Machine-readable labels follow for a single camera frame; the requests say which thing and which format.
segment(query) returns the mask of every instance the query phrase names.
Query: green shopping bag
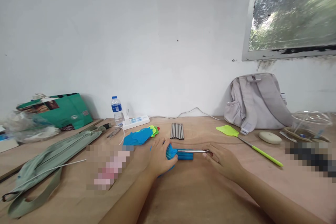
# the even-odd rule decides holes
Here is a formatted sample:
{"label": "green shopping bag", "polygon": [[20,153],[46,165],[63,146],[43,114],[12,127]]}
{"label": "green shopping bag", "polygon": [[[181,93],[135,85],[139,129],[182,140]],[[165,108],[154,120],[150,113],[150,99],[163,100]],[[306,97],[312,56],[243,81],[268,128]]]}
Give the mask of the green shopping bag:
{"label": "green shopping bag", "polygon": [[63,131],[76,130],[93,121],[79,93],[33,100],[16,107],[16,109],[37,113]]}

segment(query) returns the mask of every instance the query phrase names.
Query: white cable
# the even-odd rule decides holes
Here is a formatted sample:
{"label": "white cable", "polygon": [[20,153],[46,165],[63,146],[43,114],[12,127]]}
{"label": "white cable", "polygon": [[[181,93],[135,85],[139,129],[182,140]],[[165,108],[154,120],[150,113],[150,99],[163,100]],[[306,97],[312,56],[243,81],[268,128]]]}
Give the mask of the white cable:
{"label": "white cable", "polygon": [[14,192],[14,191],[15,191],[16,189],[18,189],[19,187],[21,187],[21,186],[27,184],[29,181],[31,181],[31,180],[33,180],[34,178],[36,178],[36,177],[42,175],[43,173],[46,173],[46,172],[48,172],[48,171],[51,171],[51,170],[60,168],[60,167],[62,167],[62,166],[72,165],[72,164],[79,163],[79,162],[83,162],[83,161],[86,161],[86,159],[79,160],[79,161],[76,161],[76,162],[72,162],[72,163],[69,163],[69,164],[63,164],[63,165],[61,165],[61,166],[57,166],[57,167],[51,168],[51,169],[49,169],[49,170],[46,170],[46,171],[44,171],[44,172],[41,172],[40,174],[37,174],[35,177],[32,177],[31,179],[29,179],[29,180],[27,180],[26,182],[24,182],[23,184],[21,184],[21,185],[15,187],[12,191],[10,191],[10,193]]}
{"label": "white cable", "polygon": [[182,115],[182,114],[186,114],[186,113],[189,113],[189,112],[193,111],[194,109],[198,109],[198,110],[201,111],[203,114],[205,114],[205,115],[207,115],[207,116],[210,116],[210,117],[212,117],[213,119],[216,119],[216,120],[224,120],[224,118],[215,118],[215,117],[213,117],[212,115],[209,115],[209,114],[207,114],[207,113],[204,113],[202,110],[199,109],[199,107],[195,107],[195,108],[193,108],[192,110],[189,110],[189,111],[187,111],[187,112],[182,112],[181,114],[179,114],[179,115],[176,116],[176,117],[163,117],[163,116],[159,116],[159,115],[154,116],[154,117],[163,117],[163,118],[168,118],[168,119],[175,119],[175,118],[179,117],[179,116]]}
{"label": "white cable", "polygon": [[123,127],[119,127],[119,126],[114,126],[114,127],[121,128],[124,132],[124,136],[122,137],[122,140],[121,140],[120,144],[118,144],[118,145],[121,145],[121,143],[123,142],[123,140],[125,138],[125,130],[123,129]]}

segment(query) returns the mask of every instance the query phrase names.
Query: backpack strap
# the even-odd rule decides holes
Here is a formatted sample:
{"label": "backpack strap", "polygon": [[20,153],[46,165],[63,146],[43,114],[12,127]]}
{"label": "backpack strap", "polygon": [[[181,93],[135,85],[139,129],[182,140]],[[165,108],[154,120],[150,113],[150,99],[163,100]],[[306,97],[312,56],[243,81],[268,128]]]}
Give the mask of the backpack strap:
{"label": "backpack strap", "polygon": [[291,126],[291,112],[286,107],[280,93],[279,84],[273,78],[272,74],[264,75],[261,79],[256,80],[255,76],[249,76],[251,81],[256,82],[258,89],[267,108],[272,115],[283,125]]}
{"label": "backpack strap", "polygon": [[29,212],[34,211],[35,209],[42,206],[45,202],[48,201],[49,196],[52,192],[58,187],[61,181],[62,167],[60,167],[54,177],[52,178],[49,185],[46,189],[32,201],[26,201],[26,197],[23,195],[23,191],[16,199],[12,202],[8,209],[8,215],[11,218],[19,218]]}
{"label": "backpack strap", "polygon": [[239,83],[246,110],[246,117],[243,123],[241,124],[240,133],[243,135],[247,135],[249,132],[255,129],[258,117],[256,109],[254,108],[254,99],[252,95],[251,82],[246,80],[245,77],[240,77]]}

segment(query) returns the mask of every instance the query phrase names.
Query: sage green bag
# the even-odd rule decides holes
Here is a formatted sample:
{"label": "sage green bag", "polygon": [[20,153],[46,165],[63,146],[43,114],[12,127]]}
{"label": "sage green bag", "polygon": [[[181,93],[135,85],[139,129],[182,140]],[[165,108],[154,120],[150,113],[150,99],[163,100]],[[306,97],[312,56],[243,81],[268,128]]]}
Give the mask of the sage green bag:
{"label": "sage green bag", "polygon": [[79,93],[50,96],[48,101],[44,100],[33,100],[16,109],[37,113],[61,130],[76,130],[93,121]]}
{"label": "sage green bag", "polygon": [[[11,218],[19,218],[42,206],[60,183],[62,167],[53,168],[65,164],[105,131],[104,126],[91,126],[81,133],[49,146],[44,152],[25,163],[18,174],[16,188],[2,196],[4,202],[14,200],[8,209],[8,215]],[[54,171],[55,176],[47,188],[36,199],[27,202],[23,193]]]}

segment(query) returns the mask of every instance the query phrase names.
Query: hand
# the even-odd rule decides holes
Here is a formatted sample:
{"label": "hand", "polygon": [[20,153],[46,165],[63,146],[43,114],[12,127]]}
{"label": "hand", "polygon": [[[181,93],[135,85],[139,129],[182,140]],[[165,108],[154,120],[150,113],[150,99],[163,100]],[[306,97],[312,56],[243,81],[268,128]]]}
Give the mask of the hand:
{"label": "hand", "polygon": [[[215,143],[205,145],[203,150],[211,151],[210,154],[203,153],[203,156],[224,177],[232,180],[235,183],[237,183],[243,177],[245,169],[231,151]],[[214,155],[217,157],[218,162],[214,160]]]}
{"label": "hand", "polygon": [[175,155],[175,157],[170,160],[168,160],[166,157],[166,151],[170,143],[170,140],[161,138],[156,140],[155,144],[152,146],[150,151],[151,157],[146,171],[150,172],[150,174],[155,177],[158,177],[168,171],[177,162],[177,155]]}

